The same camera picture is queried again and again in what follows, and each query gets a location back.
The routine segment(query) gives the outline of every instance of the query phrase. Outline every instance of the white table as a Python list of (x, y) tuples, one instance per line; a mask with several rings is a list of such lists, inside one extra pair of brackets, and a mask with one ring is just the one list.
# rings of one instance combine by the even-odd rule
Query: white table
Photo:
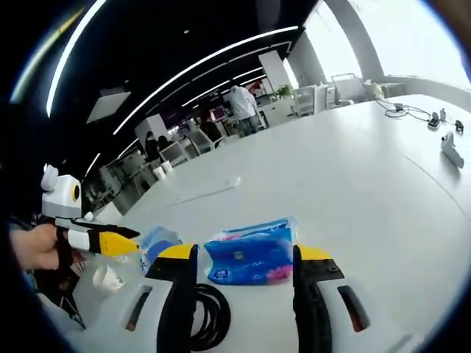
[[(204, 154), (157, 182), (124, 217), (147, 232), (155, 224), (188, 242), (292, 215), (298, 237), (330, 252), (407, 332), (426, 334), (447, 315), (470, 265), (471, 115), (426, 96), (393, 99), (442, 107), (464, 122), (457, 171), (440, 153), (438, 132), (411, 116), (387, 118), (375, 102), (297, 119)], [(167, 207), (177, 196), (233, 190)], [(290, 284), (222, 287), (233, 322), (213, 352), (294, 352)]]

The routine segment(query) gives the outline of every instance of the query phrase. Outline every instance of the coiled black cable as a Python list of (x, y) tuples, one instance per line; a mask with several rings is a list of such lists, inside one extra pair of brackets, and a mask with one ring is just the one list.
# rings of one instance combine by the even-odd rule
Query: coiled black cable
[(203, 304), (205, 315), (201, 329), (191, 336), (190, 349), (200, 352), (216, 347), (224, 340), (230, 326), (230, 308), (224, 294), (212, 285), (197, 284), (196, 300)]

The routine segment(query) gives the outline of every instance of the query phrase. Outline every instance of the person in white coat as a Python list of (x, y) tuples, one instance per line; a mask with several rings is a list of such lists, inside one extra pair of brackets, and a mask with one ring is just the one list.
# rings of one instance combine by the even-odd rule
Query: person in white coat
[(255, 134), (258, 131), (257, 102), (250, 92), (243, 87), (232, 86), (229, 93), (229, 103), (233, 108), (234, 117), (239, 122), (239, 131), (243, 136)]

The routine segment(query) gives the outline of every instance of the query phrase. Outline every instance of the white pillar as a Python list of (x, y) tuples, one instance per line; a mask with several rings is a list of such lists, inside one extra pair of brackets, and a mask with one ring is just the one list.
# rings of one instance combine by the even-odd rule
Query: white pillar
[(279, 90), (280, 86), (291, 86), (288, 74), (276, 50), (259, 55), (258, 59), (275, 91)]
[(149, 116), (134, 129), (136, 137), (144, 148), (146, 148), (146, 136), (149, 131), (154, 134), (156, 140), (162, 135), (170, 140), (169, 132), (160, 114)]

